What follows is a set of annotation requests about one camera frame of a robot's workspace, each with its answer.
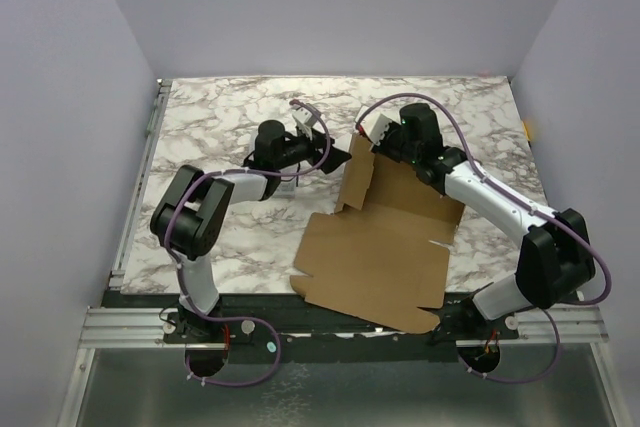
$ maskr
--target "white marble surface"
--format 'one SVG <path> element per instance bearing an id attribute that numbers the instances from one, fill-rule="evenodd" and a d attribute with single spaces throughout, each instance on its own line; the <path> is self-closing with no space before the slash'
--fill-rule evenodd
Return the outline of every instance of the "white marble surface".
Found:
<path id="1" fill-rule="evenodd" d="M 497 178 L 545 202 L 509 84 L 491 78 L 202 78 L 173 83 L 130 256 L 123 293 L 177 293 L 173 264 L 149 232 L 149 220 L 176 169 L 185 163 L 205 171 L 241 164 L 258 124 L 278 119 L 293 129 L 288 101 L 298 97 L 324 115 L 334 138 L 353 130 L 356 114 L 399 92 L 421 92 L 448 106 L 472 152 Z M 381 111 L 397 112 L 403 101 Z M 459 145 L 439 114 L 445 142 Z M 292 292 L 289 275 L 309 216 L 331 213 L 341 171 L 303 177 L 293 200 L 270 199 L 230 208 L 212 251 L 221 292 Z M 515 269 L 518 251 L 502 232 L 465 210 L 451 249 L 448 287 L 472 291 Z"/>

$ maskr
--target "purple cable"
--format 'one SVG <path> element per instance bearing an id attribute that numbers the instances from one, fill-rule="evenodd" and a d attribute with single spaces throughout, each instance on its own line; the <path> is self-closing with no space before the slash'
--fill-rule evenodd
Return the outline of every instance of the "purple cable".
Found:
<path id="1" fill-rule="evenodd" d="M 476 161 L 475 161 L 473 155 L 471 154 L 471 149 L 469 148 L 469 144 L 467 143 L 467 140 L 465 139 L 464 134 L 462 133 L 462 129 L 460 128 L 460 125 L 458 124 L 456 119 L 453 117 L 451 112 L 449 112 L 449 110 L 444 105 L 442 105 L 440 102 L 438 102 L 436 99 L 434 99 L 432 97 L 429 97 L 428 95 L 416 94 L 416 93 L 411 93 L 411 92 L 390 95 L 388 97 L 385 97 L 384 99 L 379 100 L 378 102 L 373 104 L 371 107 L 369 107 L 368 109 L 366 109 L 362 113 L 362 115 L 356 121 L 356 131 L 360 131 L 360 127 L 361 127 L 361 124 L 362 124 L 362 121 L 364 120 L 364 118 L 367 115 L 369 115 L 371 112 L 373 112 L 375 109 L 377 109 L 381 105 L 383 105 L 383 104 L 385 104 L 385 103 L 387 103 L 387 102 L 389 102 L 391 100 L 400 99 L 400 98 L 403 98 L 403 97 L 413 97 L 413 98 L 416 98 L 416 99 L 425 100 L 425 101 L 435 105 L 438 109 L 440 109 L 440 111 L 447 117 L 447 119 L 449 119 L 449 122 L 451 123 L 451 126 L 453 127 L 453 130 L 456 131 L 456 134 L 458 135 L 458 138 L 460 139 L 460 143 L 462 144 L 462 148 L 463 148 L 465 154 L 467 155 L 467 160 L 469 161 L 469 165 L 471 165 L 471 168 L 473 169 L 475 174 L 478 177 L 480 177 L 480 179 L 483 182 L 485 182 L 487 185 L 492 187 L 496 192 L 500 193 L 503 197 L 505 197 L 508 200 L 512 201 L 516 205 L 519 205 L 520 207 L 529 210 L 532 215 L 535 215 L 535 216 L 537 216 L 537 217 L 539 217 L 541 219 L 544 219 L 547 222 L 550 222 L 551 224 L 553 224 L 554 226 L 556 226 L 557 228 L 559 228 L 560 230 L 565 232 L 573 240 L 575 240 L 581 247 L 583 247 L 587 252 L 589 252 L 589 254 L 591 256 L 593 256 L 593 258 L 598 262 L 598 264 L 600 265 L 600 268 L 602 269 L 602 274 L 604 275 L 604 280 L 605 280 L 605 286 L 604 286 L 604 289 L 603 289 L 602 293 L 598 297 L 596 297 L 595 299 L 585 300 L 585 301 L 567 302 L 567 303 L 570 303 L 570 304 L 573 304 L 573 305 L 584 305 L 584 306 L 586 306 L 586 305 L 596 305 L 596 304 L 602 302 L 603 300 L 605 300 L 609 296 L 609 294 L 611 293 L 611 272 L 610 272 L 609 267 L 607 266 L 606 262 L 604 261 L 604 259 L 600 256 L 600 254 L 598 254 L 598 252 L 596 252 L 596 250 L 587 241 L 585 241 L 582 237 L 580 237 L 578 234 L 576 234 L 569 227 L 567 227 L 566 225 L 561 223 L 558 219 L 556 219 L 555 217 L 552 217 L 550 215 L 547 215 L 547 214 L 545 214 L 543 212 L 539 212 L 536 209 L 532 209 L 531 206 L 528 203 L 520 200 L 518 197 L 516 197 L 513 194 L 511 194 L 511 192 L 509 192 L 508 190 L 504 189 L 502 186 L 500 186 L 500 184 L 496 183 L 491 177 L 489 177 L 484 172 L 482 172 L 482 170 L 480 170 L 480 168 L 476 164 Z M 471 374 L 473 374 L 473 375 L 475 375 L 477 377 L 480 377 L 480 378 L 483 378 L 483 379 L 486 379 L 486 380 L 490 380 L 490 381 L 493 381 L 493 382 L 502 383 L 502 384 L 527 384 L 527 383 L 535 382 L 537 380 L 540 380 L 540 379 L 546 377 L 551 372 L 553 372 L 553 370 L 555 369 L 555 367 L 558 364 L 558 360 L 560 359 L 560 355 L 561 355 L 561 352 L 562 352 L 562 343 L 560 341 L 560 333 L 558 332 L 558 326 L 556 325 L 555 321 L 553 320 L 553 318 L 551 317 L 551 315 L 547 311 L 542 310 L 542 312 L 544 312 L 544 314 L 549 318 L 549 321 L 551 322 L 551 327 L 553 327 L 553 332 L 554 332 L 555 337 L 556 337 L 556 351 L 555 351 L 555 354 L 553 356 L 553 360 L 551 361 L 549 366 L 543 372 L 541 372 L 540 374 L 535 375 L 535 376 L 530 377 L 530 378 L 526 378 L 526 379 L 506 379 L 506 378 L 502 378 L 502 377 L 493 377 L 493 376 L 482 374 L 482 373 L 480 373 L 478 371 L 475 371 L 475 370 L 471 369 L 471 367 L 469 367 L 467 365 L 467 363 L 461 357 L 459 357 L 460 361 L 464 365 L 466 365 L 467 369 L 469 369 L 469 373 L 471 373 Z"/>
<path id="2" fill-rule="evenodd" d="M 462 364 L 467 368 L 467 372 L 469 372 L 471 375 L 475 375 L 476 377 L 479 377 L 483 380 L 497 382 L 498 384 L 521 385 L 521 384 L 530 384 L 532 382 L 537 382 L 538 380 L 544 379 L 547 375 L 553 372 L 554 369 L 558 366 L 558 361 L 560 360 L 560 357 L 562 354 L 562 343 L 560 342 L 560 332 L 558 332 L 558 326 L 556 325 L 556 322 L 553 320 L 553 317 L 551 317 L 549 312 L 547 312 L 546 310 L 542 310 L 542 309 L 540 310 L 544 315 L 547 316 L 547 318 L 549 319 L 549 322 L 551 322 L 551 327 L 553 327 L 553 334 L 556 337 L 556 350 L 553 354 L 553 359 L 551 359 L 551 362 L 549 363 L 547 368 L 544 369 L 539 374 L 536 374 L 532 377 L 527 377 L 525 379 L 508 379 L 506 377 L 497 377 L 494 375 L 487 375 L 487 374 L 478 372 L 477 370 L 473 370 L 471 367 L 469 367 L 469 364 L 467 364 L 465 360 L 460 356 L 458 356 L 458 360 L 462 362 Z"/>
<path id="3" fill-rule="evenodd" d="M 191 368 L 189 366 L 189 358 L 187 357 L 185 366 L 187 368 L 187 370 L 189 371 L 189 375 L 190 377 L 194 377 L 198 380 L 200 380 L 201 382 L 205 382 L 207 384 L 212 384 L 212 385 L 220 385 L 223 387 L 249 387 L 251 385 L 256 385 L 259 384 L 265 380 L 267 380 L 269 377 L 271 377 L 275 371 L 278 369 L 278 365 L 280 363 L 280 356 L 281 356 L 281 343 L 280 343 L 280 337 L 278 336 L 278 332 L 276 331 L 276 329 L 273 328 L 273 326 L 267 322 L 266 320 L 263 319 L 259 319 L 257 317 L 245 317 L 245 316 L 239 316 L 239 317 L 210 317 L 207 314 L 205 314 L 204 312 L 202 312 L 200 309 L 198 309 L 198 307 L 195 305 L 195 302 L 193 302 L 193 300 L 191 299 L 191 297 L 189 296 L 189 292 L 187 291 L 186 288 L 186 284 L 184 281 L 184 273 L 182 268 L 180 268 L 180 257 L 178 257 L 178 255 L 173 251 L 173 249 L 171 248 L 171 234 L 173 233 L 173 229 L 175 228 L 176 225 L 176 221 L 178 219 L 178 216 L 180 215 L 180 212 L 182 212 L 182 209 L 184 208 L 185 204 L 187 203 L 187 199 L 189 199 L 189 197 L 191 197 L 191 194 L 193 194 L 195 192 L 195 190 L 198 188 L 198 186 L 200 184 L 202 184 L 202 182 L 204 182 L 207 179 L 210 179 L 212 177 L 219 177 L 221 175 L 226 175 L 226 174 L 259 174 L 259 175 L 265 175 L 265 176 L 271 176 L 271 177 L 300 177 L 301 175 L 305 175 L 308 174 L 310 172 L 313 172 L 314 170 L 317 170 L 326 160 L 327 157 L 329 157 L 329 150 L 331 148 L 331 134 L 329 133 L 329 128 L 327 127 L 327 124 L 324 122 L 324 120 L 322 120 L 322 118 L 320 117 L 320 112 L 318 112 L 317 109 L 315 109 L 314 107 L 307 105 L 299 100 L 292 100 L 290 102 L 291 105 L 297 105 L 300 108 L 303 108 L 307 111 L 309 111 L 311 113 L 311 115 L 318 121 L 318 123 L 320 124 L 320 126 L 322 127 L 322 129 L 324 130 L 324 134 L 326 136 L 327 139 L 327 143 L 325 145 L 325 149 L 324 152 L 322 154 L 322 157 L 320 158 L 320 160 L 315 164 L 312 165 L 311 167 L 309 167 L 306 170 L 300 171 L 300 172 L 294 172 L 294 173 L 286 173 L 286 174 L 282 174 L 280 172 L 268 172 L 268 171 L 264 171 L 264 170 L 253 170 L 253 169 L 229 169 L 229 170 L 225 170 L 225 171 L 218 171 L 218 172 L 208 172 L 204 175 L 202 175 L 201 177 L 199 177 L 185 192 L 185 194 L 182 196 L 182 198 L 180 199 L 180 202 L 178 202 L 178 205 L 176 205 L 176 209 L 175 212 L 173 213 L 173 216 L 171 217 L 171 220 L 169 220 L 169 224 L 167 225 L 167 231 L 165 232 L 164 235 L 164 246 L 165 249 L 167 250 L 168 254 L 176 261 L 176 263 L 178 264 L 178 285 L 180 286 L 180 292 L 181 294 L 184 296 L 185 300 L 187 301 L 187 303 L 189 304 L 189 307 L 191 308 L 191 310 L 201 319 L 204 319 L 208 322 L 218 322 L 218 323 L 229 323 L 229 322 L 242 322 L 243 320 L 250 320 L 256 324 L 261 324 L 264 325 L 267 329 L 269 329 L 269 332 L 271 333 L 271 335 L 273 336 L 274 340 L 275 340 L 275 344 L 276 344 L 276 357 L 273 361 L 273 364 L 271 364 L 271 367 L 269 368 L 269 370 L 267 370 L 264 374 L 262 374 L 261 376 L 253 379 L 253 380 L 248 380 L 248 381 L 244 381 L 244 382 L 227 382 L 227 381 L 223 381 L 223 380 L 215 380 L 215 379 L 209 379 L 206 377 L 197 377 L 193 374 L 193 372 L 191 372 Z"/>

